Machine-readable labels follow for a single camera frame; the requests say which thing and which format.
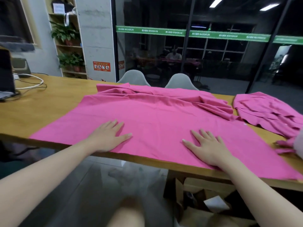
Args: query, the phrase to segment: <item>red sign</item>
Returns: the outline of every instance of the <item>red sign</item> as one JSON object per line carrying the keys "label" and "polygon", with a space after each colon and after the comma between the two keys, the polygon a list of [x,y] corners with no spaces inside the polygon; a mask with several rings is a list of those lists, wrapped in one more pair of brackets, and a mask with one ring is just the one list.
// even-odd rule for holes
{"label": "red sign", "polygon": [[119,61],[119,70],[124,68],[124,61]]}
{"label": "red sign", "polygon": [[94,64],[94,70],[96,71],[104,71],[104,72],[111,71],[111,63],[93,61],[93,64]]}

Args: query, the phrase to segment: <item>white chair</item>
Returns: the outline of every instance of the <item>white chair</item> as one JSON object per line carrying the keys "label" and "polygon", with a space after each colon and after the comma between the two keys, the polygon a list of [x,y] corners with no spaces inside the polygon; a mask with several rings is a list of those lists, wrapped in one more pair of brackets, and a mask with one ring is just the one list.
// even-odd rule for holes
{"label": "white chair", "polygon": [[199,91],[199,89],[192,84],[190,78],[183,73],[177,73],[173,75],[165,88],[183,88]]}
{"label": "white chair", "polygon": [[144,75],[139,70],[128,70],[117,83],[130,83],[134,85],[150,86]]}

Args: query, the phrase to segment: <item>white cable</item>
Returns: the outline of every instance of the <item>white cable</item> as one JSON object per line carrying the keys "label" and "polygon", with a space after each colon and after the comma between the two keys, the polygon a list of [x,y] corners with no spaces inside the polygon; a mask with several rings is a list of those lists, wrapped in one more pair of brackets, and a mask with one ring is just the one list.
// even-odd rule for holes
{"label": "white cable", "polygon": [[37,85],[34,85],[34,86],[30,86],[30,87],[18,87],[18,88],[16,88],[16,90],[30,89],[30,88],[38,87],[38,86],[40,86],[41,84],[44,83],[44,80],[39,78],[38,76],[34,76],[34,75],[30,75],[30,74],[23,74],[23,73],[21,75],[36,77],[37,79],[41,80],[41,83],[39,83]]}

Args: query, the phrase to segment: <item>cardboard box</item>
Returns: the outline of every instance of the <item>cardboard box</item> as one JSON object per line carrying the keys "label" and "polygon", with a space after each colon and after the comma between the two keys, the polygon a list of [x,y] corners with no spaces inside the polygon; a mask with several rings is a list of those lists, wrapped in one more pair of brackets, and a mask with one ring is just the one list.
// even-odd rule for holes
{"label": "cardboard box", "polygon": [[256,224],[249,211],[249,214],[238,212],[238,210],[247,211],[248,208],[246,207],[247,210],[245,210],[243,204],[238,201],[234,185],[194,178],[186,178],[182,184],[175,179],[173,192],[176,194],[174,213],[179,226],[222,226],[225,224],[223,226],[246,227]]}

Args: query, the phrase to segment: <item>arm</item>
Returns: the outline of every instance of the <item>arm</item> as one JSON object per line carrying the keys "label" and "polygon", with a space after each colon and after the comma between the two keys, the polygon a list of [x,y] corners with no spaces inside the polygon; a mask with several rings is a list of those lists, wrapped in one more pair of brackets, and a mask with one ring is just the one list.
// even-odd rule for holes
{"label": "arm", "polygon": [[110,151],[131,134],[116,137],[123,123],[107,122],[87,139],[0,180],[1,226],[18,226],[87,156]]}
{"label": "arm", "polygon": [[183,140],[183,144],[199,159],[218,166],[229,175],[261,227],[302,226],[303,213],[233,157],[220,137],[215,138],[211,132],[202,129],[202,136],[191,132],[201,146],[186,140]]}

